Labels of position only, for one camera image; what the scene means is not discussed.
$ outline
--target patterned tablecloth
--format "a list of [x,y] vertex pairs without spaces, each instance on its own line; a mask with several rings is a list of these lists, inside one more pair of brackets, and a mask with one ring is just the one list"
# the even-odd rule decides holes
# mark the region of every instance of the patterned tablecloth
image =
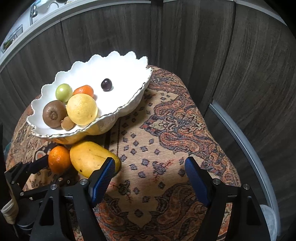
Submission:
[[[212,177],[240,185],[238,174],[209,133],[205,121],[182,81],[153,67],[152,80],[137,109],[120,118],[100,136],[89,136],[122,161],[104,200],[94,209],[108,240],[193,240],[207,208],[199,203],[184,170],[193,156]],[[30,134],[26,117],[20,118],[7,158],[7,169],[34,161],[57,144]],[[24,190],[48,184],[49,169],[31,175]],[[227,231],[231,206],[227,205],[218,240]],[[77,240],[83,240],[71,210]]]

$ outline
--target fruit bowl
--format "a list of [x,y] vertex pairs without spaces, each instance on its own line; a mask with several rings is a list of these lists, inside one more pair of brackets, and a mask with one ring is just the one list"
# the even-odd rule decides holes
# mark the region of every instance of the fruit bowl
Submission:
[[[128,115],[139,105],[143,93],[151,80],[152,68],[147,68],[148,59],[136,58],[134,52],[121,56],[113,51],[107,57],[94,55],[87,62],[75,62],[67,72],[56,74],[52,84],[41,88],[41,97],[31,103],[33,114],[27,122],[33,127],[32,134],[61,144],[73,144],[87,135],[100,135],[110,130],[119,117]],[[109,78],[113,88],[103,91],[101,82]],[[74,90],[90,85],[98,106],[98,115],[86,126],[75,125],[70,131],[61,127],[50,128],[42,118],[43,108],[56,100],[55,91],[60,84],[69,84]]]

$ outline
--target paisley pattern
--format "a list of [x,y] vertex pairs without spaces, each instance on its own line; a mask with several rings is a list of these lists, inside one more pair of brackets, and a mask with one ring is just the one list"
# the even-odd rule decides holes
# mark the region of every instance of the paisley pattern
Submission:
[[[188,181],[184,162],[193,156],[212,177],[240,185],[232,163],[210,135],[206,124],[182,81],[174,74],[153,67],[152,80],[141,103],[131,114],[100,136],[88,136],[121,160],[104,200],[94,208],[108,240],[193,240],[207,208],[200,203]],[[19,161],[34,161],[57,144],[30,134],[24,112],[16,127],[7,168]],[[51,181],[49,169],[31,175],[24,190]],[[227,231],[228,204],[218,240]],[[76,240],[83,240],[70,210]]]

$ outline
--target green plum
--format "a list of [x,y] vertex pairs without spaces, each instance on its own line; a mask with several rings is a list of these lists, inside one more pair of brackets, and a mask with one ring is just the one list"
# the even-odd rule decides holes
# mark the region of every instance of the green plum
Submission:
[[68,102],[72,95],[72,88],[68,84],[61,84],[56,89],[56,98],[64,103]]

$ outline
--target wood grain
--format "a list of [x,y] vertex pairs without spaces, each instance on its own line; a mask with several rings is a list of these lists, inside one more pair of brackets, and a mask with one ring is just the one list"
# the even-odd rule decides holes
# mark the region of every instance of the wood grain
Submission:
[[150,4],[121,4],[90,10],[62,21],[71,63],[94,54],[134,51],[151,58]]
[[289,29],[262,12],[237,5],[214,99],[261,159],[275,190],[283,231],[296,214],[295,65],[296,40]]
[[0,106],[10,112],[2,117],[8,141],[21,114],[40,94],[41,87],[52,83],[57,72],[70,68],[60,23],[32,39],[9,61],[0,79],[3,91]]
[[260,204],[267,205],[263,190],[256,174],[235,139],[211,109],[207,110],[204,119],[211,135],[215,141],[219,143],[222,150],[236,168],[241,183],[249,184],[258,202]]
[[7,69],[4,68],[0,73],[0,122],[3,123],[3,148],[11,141],[15,126],[25,108]]
[[163,1],[151,0],[151,65],[160,65]]
[[231,1],[183,0],[163,6],[160,67],[182,79],[203,115],[225,63],[233,24]]

